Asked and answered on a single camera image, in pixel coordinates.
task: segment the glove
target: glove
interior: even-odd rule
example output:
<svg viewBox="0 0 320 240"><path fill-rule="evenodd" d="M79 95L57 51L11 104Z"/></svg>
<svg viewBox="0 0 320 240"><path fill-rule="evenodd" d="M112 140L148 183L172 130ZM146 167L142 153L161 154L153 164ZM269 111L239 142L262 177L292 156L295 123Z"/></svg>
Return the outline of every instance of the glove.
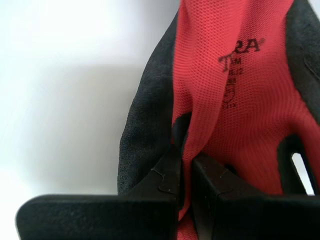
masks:
<svg viewBox="0 0 320 240"><path fill-rule="evenodd" d="M197 239L191 161L200 152L267 194L320 182L320 23L306 0L181 0L143 73L120 141L118 191L134 187L171 143L181 149L178 238Z"/></svg>

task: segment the knit fabric texture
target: knit fabric texture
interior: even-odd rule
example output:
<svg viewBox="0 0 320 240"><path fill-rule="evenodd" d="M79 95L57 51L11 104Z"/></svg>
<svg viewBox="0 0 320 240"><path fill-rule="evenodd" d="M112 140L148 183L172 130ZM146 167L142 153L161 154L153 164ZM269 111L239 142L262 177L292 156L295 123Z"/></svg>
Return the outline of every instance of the knit fabric texture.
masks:
<svg viewBox="0 0 320 240"><path fill-rule="evenodd" d="M161 55L158 58L165 57L172 65L171 69L162 65L162 71L172 74L172 89L167 88L173 93L172 132L166 137L159 133L148 146L143 145L147 142L137 145L143 147L139 153L132 152L129 144L135 145L139 136L138 142L147 140L151 133L133 130L136 123L128 120L120 144L119 193L128 191L147 174L148 167L137 163L148 164L144 154L158 158L171 138L181 149L185 184L179 240L197 239L187 212L191 205L191 162L200 152L232 166L259 190L278 195L287 193L279 168L279 146L295 135L319 183L320 46L316 39L308 44L306 36L309 40L320 36L319 21L306 0L181 0L178 16L160 42L166 51L159 53L160 45L156 48ZM161 81L160 89L164 85L168 83ZM145 88L139 94L141 91L156 95L162 91L168 99L165 90ZM150 107L148 112L133 107L128 119L137 109L146 115L158 114L159 119L153 121L155 128L160 126L156 131L167 129L161 125L164 110ZM141 121L150 124L146 119ZM128 160L124 151L141 160ZM128 181L124 175L132 166L134 179Z"/></svg>

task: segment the textured black surface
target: textured black surface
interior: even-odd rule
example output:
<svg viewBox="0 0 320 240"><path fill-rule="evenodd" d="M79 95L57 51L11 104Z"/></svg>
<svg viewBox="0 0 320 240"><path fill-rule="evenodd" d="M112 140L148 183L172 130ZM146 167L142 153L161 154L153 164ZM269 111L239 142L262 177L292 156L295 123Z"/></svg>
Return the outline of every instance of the textured black surface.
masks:
<svg viewBox="0 0 320 240"><path fill-rule="evenodd" d="M120 141L118 194L137 185L170 147L176 28L177 16L154 49L130 107Z"/></svg>
<svg viewBox="0 0 320 240"><path fill-rule="evenodd" d="M181 159L172 147L130 193L40 196L17 213L21 240L175 240Z"/></svg>
<svg viewBox="0 0 320 240"><path fill-rule="evenodd" d="M294 0L287 14L286 54L294 85L320 124L320 22L307 0Z"/></svg>
<svg viewBox="0 0 320 240"><path fill-rule="evenodd" d="M206 155L192 163L199 240L319 239L320 197L266 195Z"/></svg>

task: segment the white background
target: white background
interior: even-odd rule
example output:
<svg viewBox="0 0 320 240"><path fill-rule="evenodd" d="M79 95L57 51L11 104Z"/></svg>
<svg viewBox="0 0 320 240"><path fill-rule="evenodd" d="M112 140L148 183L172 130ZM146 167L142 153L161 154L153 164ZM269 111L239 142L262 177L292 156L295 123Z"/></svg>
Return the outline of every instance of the white background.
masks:
<svg viewBox="0 0 320 240"><path fill-rule="evenodd" d="M128 110L178 6L0 0L0 239L19 239L32 197L116 194Z"/></svg>

